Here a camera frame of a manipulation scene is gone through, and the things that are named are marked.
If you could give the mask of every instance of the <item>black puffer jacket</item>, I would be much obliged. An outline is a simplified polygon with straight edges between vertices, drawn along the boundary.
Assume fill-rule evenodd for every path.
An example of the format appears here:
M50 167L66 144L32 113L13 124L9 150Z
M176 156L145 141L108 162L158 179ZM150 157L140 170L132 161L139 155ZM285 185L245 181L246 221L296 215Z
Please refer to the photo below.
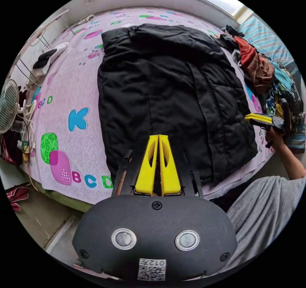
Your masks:
M102 34L99 114L112 179L139 138L181 139L202 183L217 185L257 154L244 89L208 35L143 24Z

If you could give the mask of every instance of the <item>power cord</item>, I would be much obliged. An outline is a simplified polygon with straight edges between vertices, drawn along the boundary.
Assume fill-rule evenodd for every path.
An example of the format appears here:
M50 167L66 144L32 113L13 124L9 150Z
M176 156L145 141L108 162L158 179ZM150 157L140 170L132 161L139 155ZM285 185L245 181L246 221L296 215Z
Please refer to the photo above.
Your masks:
M34 131L34 133L35 133L35 125L34 125L34 122L33 122L32 120L23 118L23 117L19 116L18 114L17 114L17 116L23 119L23 122L24 122L24 124L25 124L26 130L27 130L27 132L28 132L28 141L29 141L29 160L28 160L27 162L25 162L25 163L26 163L28 175L29 175L29 178L30 178L30 182L31 182L32 186L34 187L34 189L35 189L36 191L40 192L40 191L35 187L35 185L34 185L34 183L33 183L33 181L32 181L32 178L31 178L31 173L30 173L31 148L32 148L32 144L33 144L34 140L33 140L32 143L31 143L30 132L29 132L28 125L26 124L26 120L30 122L30 125L31 125L31 123L33 124L33 131Z

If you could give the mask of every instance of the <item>yellow gripper fingers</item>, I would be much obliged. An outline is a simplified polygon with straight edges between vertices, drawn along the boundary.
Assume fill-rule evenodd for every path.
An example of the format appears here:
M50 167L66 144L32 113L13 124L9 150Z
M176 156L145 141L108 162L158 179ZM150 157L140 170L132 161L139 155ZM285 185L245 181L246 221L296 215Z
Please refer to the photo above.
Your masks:
M272 117L267 116L267 115L256 114L256 113L248 114L248 115L245 116L244 119L247 122L249 122L250 119L255 119L255 120L259 120L259 121L270 123L270 124L273 123Z
M167 135L159 135L159 159L162 196L179 193L181 186Z
M139 171L135 190L138 193L153 194L154 176L156 169L158 135L151 135L148 140L146 152L143 157L142 165Z

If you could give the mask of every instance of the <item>qr code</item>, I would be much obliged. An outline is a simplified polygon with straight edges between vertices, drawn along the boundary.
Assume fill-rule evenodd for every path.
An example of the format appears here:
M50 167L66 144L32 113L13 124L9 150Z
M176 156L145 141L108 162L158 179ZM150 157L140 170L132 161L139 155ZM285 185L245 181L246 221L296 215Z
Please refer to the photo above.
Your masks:
M139 266L138 280L140 281L161 282L165 280L165 275L166 267Z

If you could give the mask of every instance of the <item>fan grille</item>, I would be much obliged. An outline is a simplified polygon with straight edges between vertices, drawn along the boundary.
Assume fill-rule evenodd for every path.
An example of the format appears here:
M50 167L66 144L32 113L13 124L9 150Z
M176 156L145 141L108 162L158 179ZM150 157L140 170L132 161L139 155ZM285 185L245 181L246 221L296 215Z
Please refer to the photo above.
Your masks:
M0 95L0 133L5 133L13 124L19 108L19 89L13 79L7 79Z

